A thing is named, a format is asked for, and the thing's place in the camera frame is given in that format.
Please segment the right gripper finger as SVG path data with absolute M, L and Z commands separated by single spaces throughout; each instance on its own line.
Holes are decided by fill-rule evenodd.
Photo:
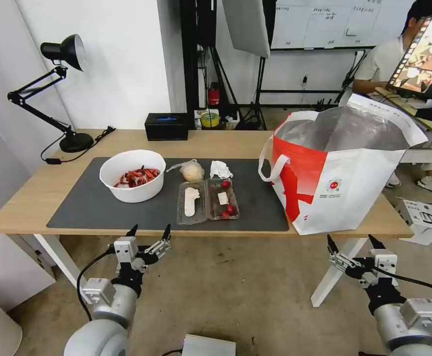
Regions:
M 346 273 L 347 270 L 362 267 L 360 262 L 341 254 L 337 248 L 336 243 L 329 234 L 327 234 L 327 244 L 327 249 L 329 253 L 328 260 L 336 269 L 340 270 L 343 273 Z
M 371 234 L 368 235 L 368 238 L 372 244 L 372 248 L 370 249 L 370 253 L 384 253 L 386 251 L 386 247 L 381 241 L 377 240 Z

